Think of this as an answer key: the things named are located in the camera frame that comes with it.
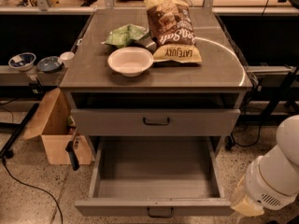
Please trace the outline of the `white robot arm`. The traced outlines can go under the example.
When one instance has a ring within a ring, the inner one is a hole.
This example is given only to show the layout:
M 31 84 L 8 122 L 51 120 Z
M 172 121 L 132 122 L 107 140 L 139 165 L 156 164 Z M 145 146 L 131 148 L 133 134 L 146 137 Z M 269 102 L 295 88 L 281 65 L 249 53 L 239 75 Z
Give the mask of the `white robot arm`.
M 231 208 L 245 217 L 280 210 L 299 194 L 299 115 L 279 124 L 276 140 L 248 166 L 231 195 Z

